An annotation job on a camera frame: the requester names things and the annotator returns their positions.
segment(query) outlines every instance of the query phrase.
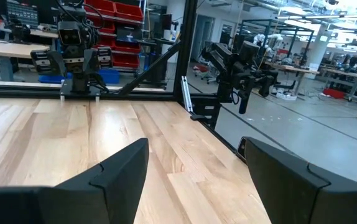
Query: floor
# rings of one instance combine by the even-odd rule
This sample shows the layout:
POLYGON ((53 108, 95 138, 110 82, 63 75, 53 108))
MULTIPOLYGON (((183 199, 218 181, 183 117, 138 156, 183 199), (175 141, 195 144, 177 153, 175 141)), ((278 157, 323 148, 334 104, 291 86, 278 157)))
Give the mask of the floor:
MULTIPOLYGON (((167 91, 173 89, 175 64, 169 64, 167 91)), ((35 73, 22 72, 32 82, 35 73)), ((214 93, 217 84, 206 84, 188 68, 190 91, 214 93)), ((121 85, 132 75, 121 77, 121 85)), ((280 74, 279 80, 291 84, 293 75, 280 74)), ((252 94, 248 112, 238 113, 238 106, 224 104, 216 130, 234 147, 242 136, 256 139, 285 151, 291 151, 326 170, 357 181, 357 104, 320 96, 324 83, 305 80, 300 92, 303 100, 285 101, 252 94)))
POLYGON ((57 185, 144 137, 134 223, 270 223, 248 167, 176 102, 0 99, 0 186, 57 185))

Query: white column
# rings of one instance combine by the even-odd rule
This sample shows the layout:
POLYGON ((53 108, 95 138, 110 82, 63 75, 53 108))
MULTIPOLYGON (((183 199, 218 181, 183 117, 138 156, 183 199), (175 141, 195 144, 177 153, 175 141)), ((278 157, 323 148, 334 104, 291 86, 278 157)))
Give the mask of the white column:
MULTIPOLYGON (((312 44, 310 53, 307 54, 307 66, 310 69, 317 68, 320 66, 323 55, 327 51, 329 40, 331 39, 332 32, 326 31, 327 26, 321 25, 320 30, 315 38, 314 43, 312 44)), ((314 79, 315 74, 306 73, 306 78, 314 79)))
MULTIPOLYGON (((168 0, 167 1, 167 14, 172 15, 172 20, 178 22, 177 32, 180 31, 180 26, 183 23, 183 16, 184 16, 184 8, 185 8, 185 1, 184 0, 168 0)), ((169 40, 170 39, 170 31, 165 30, 164 38, 169 40)), ((163 45, 162 53, 166 53, 169 45, 163 45)), ((177 54, 173 55, 169 62, 177 62, 177 54)))

